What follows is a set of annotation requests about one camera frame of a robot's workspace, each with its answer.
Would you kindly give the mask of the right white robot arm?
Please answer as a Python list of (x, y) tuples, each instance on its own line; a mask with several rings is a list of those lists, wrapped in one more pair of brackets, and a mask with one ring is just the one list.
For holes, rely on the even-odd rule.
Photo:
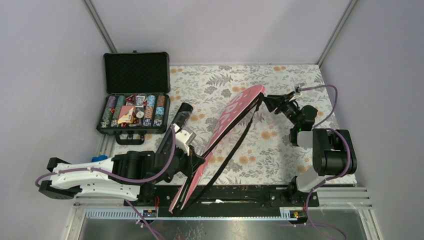
[(299, 107), (294, 97), (294, 92), (268, 95), (264, 103), (269, 112), (284, 114), (293, 124), (288, 139), (294, 147), (312, 149), (312, 167), (295, 176), (284, 192), (291, 205), (299, 206), (307, 199), (306, 193), (329, 180), (354, 174), (357, 160), (349, 131), (316, 127), (318, 110), (311, 105)]

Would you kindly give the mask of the black shuttlecock tube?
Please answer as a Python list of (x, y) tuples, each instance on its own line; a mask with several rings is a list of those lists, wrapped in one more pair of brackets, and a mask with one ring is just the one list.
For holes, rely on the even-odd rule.
[(157, 154), (165, 155), (170, 153), (171, 150), (178, 148), (185, 155), (190, 155), (190, 145), (195, 139), (196, 134), (191, 129), (185, 127), (185, 125), (191, 117), (193, 109), (193, 106), (186, 102), (180, 105), (156, 151)]

